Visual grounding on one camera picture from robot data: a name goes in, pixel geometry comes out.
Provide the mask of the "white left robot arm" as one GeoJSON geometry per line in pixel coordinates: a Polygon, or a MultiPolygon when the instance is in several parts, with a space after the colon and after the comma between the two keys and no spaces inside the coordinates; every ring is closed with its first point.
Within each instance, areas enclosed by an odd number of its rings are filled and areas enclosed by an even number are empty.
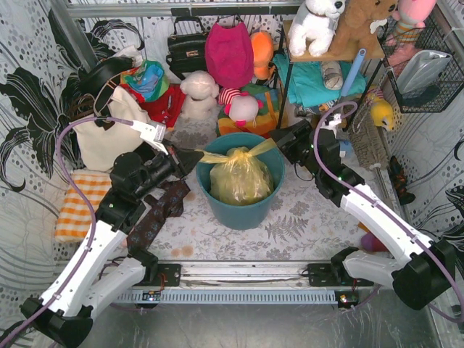
{"type": "Polygon", "coordinates": [[[79,249],[39,298],[22,305],[25,325],[63,347],[78,347],[120,294],[157,279],[158,259],[148,249],[166,220],[182,214],[190,192],[184,177],[203,156],[172,144],[150,160],[136,152],[118,156],[109,175],[112,186],[91,211],[79,249]]]}

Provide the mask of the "yellow plastic trash bag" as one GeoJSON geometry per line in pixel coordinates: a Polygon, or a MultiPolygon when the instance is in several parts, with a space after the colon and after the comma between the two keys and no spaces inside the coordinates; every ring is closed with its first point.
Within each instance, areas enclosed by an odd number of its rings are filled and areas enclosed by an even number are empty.
{"type": "Polygon", "coordinates": [[[225,155],[203,150],[200,162],[212,166],[210,195],[234,206],[267,199],[274,192],[274,180],[268,166],[258,157],[274,148],[275,141],[267,139],[252,149],[245,146],[229,149],[225,155]]]}

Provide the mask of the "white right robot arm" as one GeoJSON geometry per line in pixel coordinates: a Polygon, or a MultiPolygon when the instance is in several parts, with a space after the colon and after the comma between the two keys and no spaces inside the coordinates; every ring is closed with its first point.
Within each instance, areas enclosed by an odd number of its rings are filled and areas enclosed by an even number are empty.
{"type": "Polygon", "coordinates": [[[454,247],[445,240],[433,241],[385,205],[364,179],[342,162],[333,131],[313,130],[303,120],[271,131],[270,137],[290,163],[313,174],[322,196],[357,218],[391,254],[385,258],[346,249],[338,254],[341,272],[392,289],[414,310],[429,305],[448,289],[459,289],[454,247]]]}

